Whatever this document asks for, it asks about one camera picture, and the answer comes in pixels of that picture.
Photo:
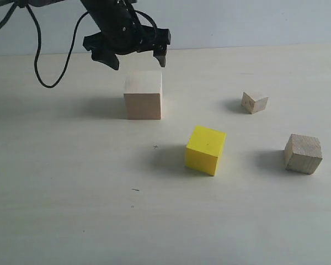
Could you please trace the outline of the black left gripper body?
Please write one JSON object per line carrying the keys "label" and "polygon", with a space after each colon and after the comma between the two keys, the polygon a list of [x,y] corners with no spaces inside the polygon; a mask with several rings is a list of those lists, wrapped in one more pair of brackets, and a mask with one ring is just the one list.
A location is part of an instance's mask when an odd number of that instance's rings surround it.
{"label": "black left gripper body", "polygon": [[83,47],[88,51],[106,49],[117,55],[150,50],[164,55],[171,43],[170,30],[159,28],[150,16],[144,18],[150,26],[143,25],[137,16],[93,17],[100,32],[86,36]]}

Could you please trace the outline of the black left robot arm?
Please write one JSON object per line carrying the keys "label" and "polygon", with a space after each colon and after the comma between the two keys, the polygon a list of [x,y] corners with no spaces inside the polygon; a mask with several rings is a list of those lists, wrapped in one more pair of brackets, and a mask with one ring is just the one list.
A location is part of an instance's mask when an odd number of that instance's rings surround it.
{"label": "black left robot arm", "polygon": [[119,55],[152,51],[161,67],[166,65],[169,29],[159,28],[144,12],[133,8],[133,1],[82,1],[100,32],[86,36],[83,47],[92,60],[114,70],[119,69]]}

